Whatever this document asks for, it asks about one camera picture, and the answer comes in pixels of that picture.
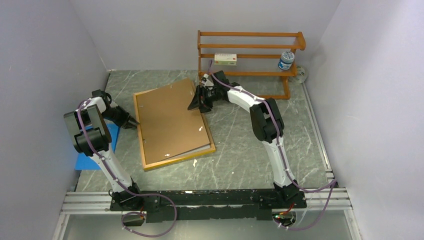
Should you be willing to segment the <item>white red medicine box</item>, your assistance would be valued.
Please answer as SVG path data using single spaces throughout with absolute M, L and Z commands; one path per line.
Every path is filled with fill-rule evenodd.
M 215 53 L 213 63 L 219 66 L 236 66 L 236 53 Z

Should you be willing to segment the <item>building and sky photo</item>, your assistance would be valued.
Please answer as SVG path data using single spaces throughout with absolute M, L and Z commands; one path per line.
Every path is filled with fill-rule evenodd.
M 210 148 L 211 148 L 211 145 L 206 144 L 206 145 L 203 145 L 201 147 L 197 147 L 197 148 L 194 148 L 192 150 L 177 154 L 175 156 L 167 157 L 165 160 L 178 159 L 178 158 L 191 158 L 195 154 L 200 153 L 201 151 L 209 150 Z

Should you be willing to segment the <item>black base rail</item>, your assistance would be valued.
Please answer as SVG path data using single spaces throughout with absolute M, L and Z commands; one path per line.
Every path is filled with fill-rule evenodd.
M 284 209 L 305 209 L 305 193 L 299 190 L 227 189 L 141 191 L 111 193 L 110 211 L 145 213 L 147 223 L 172 220 L 254 218 L 271 220 Z

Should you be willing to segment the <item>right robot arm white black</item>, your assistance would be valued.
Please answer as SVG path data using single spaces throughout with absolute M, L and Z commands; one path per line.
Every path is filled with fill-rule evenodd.
M 300 189 L 287 160 L 283 133 L 285 124 L 276 100 L 254 95 L 238 83 L 229 82 L 225 73 L 218 71 L 211 75 L 205 73 L 200 78 L 187 109 L 208 113 L 214 102 L 220 100 L 249 113 L 253 134 L 263 144 L 271 163 L 275 202 L 282 208 L 288 207 L 300 194 Z

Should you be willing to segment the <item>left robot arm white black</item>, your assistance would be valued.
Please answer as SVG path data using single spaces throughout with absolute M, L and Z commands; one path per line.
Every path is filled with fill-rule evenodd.
M 100 89 L 94 90 L 76 110 L 65 113 L 63 119 L 75 150 L 93 160 L 110 182 L 113 203 L 130 210 L 139 209 L 143 196 L 115 156 L 106 121 L 123 129 L 136 129 L 139 122 Z

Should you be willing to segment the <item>white blue jar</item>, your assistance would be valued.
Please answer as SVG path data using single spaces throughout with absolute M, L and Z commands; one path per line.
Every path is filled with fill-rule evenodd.
M 286 71 L 289 70 L 293 64 L 295 60 L 295 54 L 291 51 L 285 51 L 281 54 L 279 62 L 278 62 L 278 67 L 282 70 L 282 71 Z

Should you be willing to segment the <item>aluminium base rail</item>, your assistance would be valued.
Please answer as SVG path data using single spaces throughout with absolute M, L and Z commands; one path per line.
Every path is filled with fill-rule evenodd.
M 353 211 L 353 205 L 346 188 L 334 188 L 315 193 L 306 193 L 306 210 L 321 211 L 329 199 L 328 211 L 343 211 L 348 230 L 353 240 L 361 240 L 362 234 Z M 107 192 L 67 192 L 59 212 L 60 217 L 53 235 L 54 240 L 64 238 L 65 229 L 70 215 L 120 215 L 120 211 L 109 210 L 112 198 Z

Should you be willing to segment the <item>clear tape roll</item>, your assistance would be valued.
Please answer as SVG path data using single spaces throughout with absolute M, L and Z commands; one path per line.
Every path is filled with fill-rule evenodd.
M 297 84 L 302 84 L 306 81 L 309 76 L 309 71 L 303 66 L 296 67 L 296 76 L 293 77 L 292 81 Z

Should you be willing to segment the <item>orange wooden shelf rack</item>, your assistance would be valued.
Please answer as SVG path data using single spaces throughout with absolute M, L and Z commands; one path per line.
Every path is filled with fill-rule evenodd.
M 291 98 L 289 78 L 297 75 L 296 61 L 289 70 L 278 67 L 283 52 L 304 51 L 307 42 L 298 32 L 241 32 L 201 31 L 197 32 L 197 74 L 224 71 L 233 77 L 276 77 L 282 83 L 279 93 L 265 93 L 263 98 L 288 100 Z M 215 65 L 215 53 L 237 54 L 236 66 Z

